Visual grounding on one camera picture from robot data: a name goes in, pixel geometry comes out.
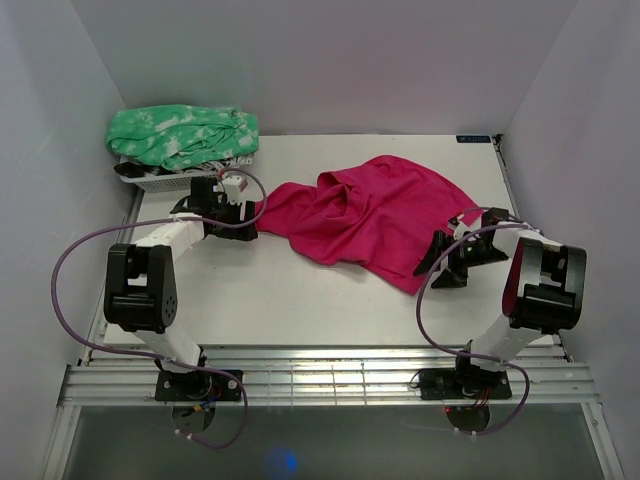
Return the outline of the pink trousers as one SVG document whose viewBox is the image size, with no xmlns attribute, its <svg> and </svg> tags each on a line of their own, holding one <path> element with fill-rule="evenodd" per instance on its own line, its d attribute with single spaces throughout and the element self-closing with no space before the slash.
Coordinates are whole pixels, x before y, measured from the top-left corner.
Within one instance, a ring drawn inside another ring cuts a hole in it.
<svg viewBox="0 0 640 480">
<path fill-rule="evenodd" d="M 414 271 L 434 233 L 455 216 L 472 224 L 481 214 L 447 178 L 393 155 L 323 172 L 313 186 L 284 183 L 261 207 L 259 232 L 321 265 L 358 264 L 409 295 L 422 285 Z"/>
</svg>

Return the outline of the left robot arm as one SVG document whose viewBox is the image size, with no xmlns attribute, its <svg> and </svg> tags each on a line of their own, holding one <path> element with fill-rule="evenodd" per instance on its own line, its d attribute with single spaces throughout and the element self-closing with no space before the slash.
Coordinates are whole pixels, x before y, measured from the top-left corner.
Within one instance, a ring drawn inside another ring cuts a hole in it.
<svg viewBox="0 0 640 480">
<path fill-rule="evenodd" d="M 179 302 L 176 261 L 213 236 L 250 242 L 265 208 L 247 198 L 248 180 L 238 169 L 219 177 L 197 177 L 190 193 L 173 206 L 165 223 L 133 243 L 108 252 L 104 317 L 151 350 L 163 370 L 177 373 L 178 388 L 190 399 L 205 397 L 212 376 L 201 368 L 203 349 L 176 319 Z"/>
</svg>

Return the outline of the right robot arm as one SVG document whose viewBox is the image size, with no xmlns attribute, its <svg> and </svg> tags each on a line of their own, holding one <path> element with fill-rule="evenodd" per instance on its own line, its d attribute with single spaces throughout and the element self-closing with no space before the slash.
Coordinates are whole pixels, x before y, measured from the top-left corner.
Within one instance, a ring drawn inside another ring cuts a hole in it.
<svg viewBox="0 0 640 480">
<path fill-rule="evenodd" d="M 533 341 L 577 325 L 587 262 L 584 249 L 546 238 L 506 209 L 474 211 L 477 227 L 461 215 L 451 218 L 413 271 L 433 289 L 457 289 L 466 287 L 473 267 L 510 264 L 499 317 L 456 355 L 451 382 L 464 397 L 497 385 L 508 363 Z"/>
</svg>

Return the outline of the white plastic basket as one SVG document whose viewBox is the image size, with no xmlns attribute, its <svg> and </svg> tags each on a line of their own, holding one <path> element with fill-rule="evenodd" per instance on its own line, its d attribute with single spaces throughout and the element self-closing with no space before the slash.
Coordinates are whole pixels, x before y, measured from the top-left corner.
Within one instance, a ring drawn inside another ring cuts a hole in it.
<svg viewBox="0 0 640 480">
<path fill-rule="evenodd" d="M 154 174 L 132 162 L 119 163 L 114 166 L 114 171 L 123 183 L 134 185 L 147 193 L 189 189 L 192 179 L 205 176 L 202 172 Z"/>
</svg>

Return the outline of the green white patterned garment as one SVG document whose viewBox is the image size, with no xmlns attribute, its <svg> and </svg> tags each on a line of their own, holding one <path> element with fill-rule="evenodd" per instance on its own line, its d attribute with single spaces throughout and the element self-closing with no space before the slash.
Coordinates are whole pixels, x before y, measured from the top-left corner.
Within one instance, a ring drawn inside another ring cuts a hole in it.
<svg viewBox="0 0 640 480">
<path fill-rule="evenodd" d="M 256 153 L 259 125 L 255 115 L 235 106 L 128 109 L 112 119 L 106 146 L 144 166 L 177 171 Z"/>
</svg>

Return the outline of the blue table label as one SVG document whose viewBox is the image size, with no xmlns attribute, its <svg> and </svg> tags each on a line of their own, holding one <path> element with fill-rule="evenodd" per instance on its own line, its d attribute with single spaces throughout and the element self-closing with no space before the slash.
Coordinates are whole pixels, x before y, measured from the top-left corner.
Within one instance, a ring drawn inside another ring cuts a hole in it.
<svg viewBox="0 0 640 480">
<path fill-rule="evenodd" d="M 491 144 L 489 135 L 456 135 L 456 141 L 461 144 Z"/>
</svg>

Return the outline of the black white clothes in basket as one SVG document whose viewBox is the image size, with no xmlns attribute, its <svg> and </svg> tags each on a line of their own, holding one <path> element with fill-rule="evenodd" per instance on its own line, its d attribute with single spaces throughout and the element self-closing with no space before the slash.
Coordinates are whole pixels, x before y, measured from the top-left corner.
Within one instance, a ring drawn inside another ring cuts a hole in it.
<svg viewBox="0 0 640 480">
<path fill-rule="evenodd" d="M 150 166 L 142 164 L 138 161 L 131 160 L 127 157 L 122 157 L 120 162 L 114 166 L 114 171 L 125 178 L 142 178 L 147 176 L 167 176 L 167 175 L 182 175 L 187 173 L 196 172 L 218 172 L 225 168 L 248 166 L 251 165 L 254 160 L 253 155 L 233 157 L 224 160 L 217 160 L 211 162 L 205 162 L 195 166 L 187 165 L 184 168 L 178 170 L 168 170 L 162 166 Z"/>
</svg>

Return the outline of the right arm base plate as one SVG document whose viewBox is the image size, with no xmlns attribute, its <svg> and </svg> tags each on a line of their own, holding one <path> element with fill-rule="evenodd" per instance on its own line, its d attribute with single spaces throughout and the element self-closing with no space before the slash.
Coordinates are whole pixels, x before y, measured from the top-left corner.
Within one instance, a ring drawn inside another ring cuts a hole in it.
<svg viewBox="0 0 640 480">
<path fill-rule="evenodd" d="M 492 386 L 464 387 L 453 368 L 426 368 L 417 371 L 408 384 L 422 400 L 507 400 L 512 390 L 505 373 Z"/>
</svg>

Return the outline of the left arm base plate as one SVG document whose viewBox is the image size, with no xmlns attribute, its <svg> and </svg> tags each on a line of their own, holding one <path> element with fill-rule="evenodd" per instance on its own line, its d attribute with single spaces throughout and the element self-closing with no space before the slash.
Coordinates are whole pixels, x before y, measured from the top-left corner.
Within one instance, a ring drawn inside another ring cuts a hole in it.
<svg viewBox="0 0 640 480">
<path fill-rule="evenodd" d="M 238 382 L 243 379 L 244 372 L 226 370 L 226 373 L 236 378 L 235 385 L 232 385 L 231 378 L 219 373 L 160 371 L 154 399 L 160 402 L 198 403 L 211 399 L 223 402 L 240 401 L 242 394 Z"/>
</svg>

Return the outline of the aluminium front rail frame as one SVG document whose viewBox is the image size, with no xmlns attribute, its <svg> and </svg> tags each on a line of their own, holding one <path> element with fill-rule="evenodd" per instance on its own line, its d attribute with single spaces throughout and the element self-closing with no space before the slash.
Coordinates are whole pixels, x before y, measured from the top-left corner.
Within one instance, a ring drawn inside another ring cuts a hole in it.
<svg viewBox="0 0 640 480">
<path fill-rule="evenodd" d="M 501 310 L 507 263 L 422 302 L 356 265 L 321 267 L 283 239 L 208 238 L 176 264 L 179 324 L 248 398 L 221 403 L 201 437 L 154 399 L 143 344 L 96 317 L 63 382 L 45 473 L 75 479 L 622 479 L 601 392 L 560 338 L 536 341 L 489 403 L 493 432 L 467 436 L 452 400 L 408 384 Z"/>
</svg>

